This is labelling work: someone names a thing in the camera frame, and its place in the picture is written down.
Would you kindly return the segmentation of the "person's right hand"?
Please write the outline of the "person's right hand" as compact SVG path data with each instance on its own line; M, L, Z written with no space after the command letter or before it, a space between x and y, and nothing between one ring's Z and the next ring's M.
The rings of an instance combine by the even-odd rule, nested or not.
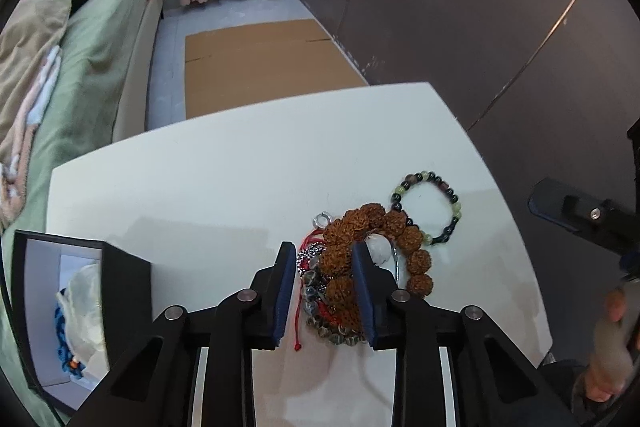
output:
M639 350L639 334L634 334L638 318L638 280L626 282L606 296L604 315L594 329L594 352L585 376L589 400L605 403L630 383L634 373L631 350Z

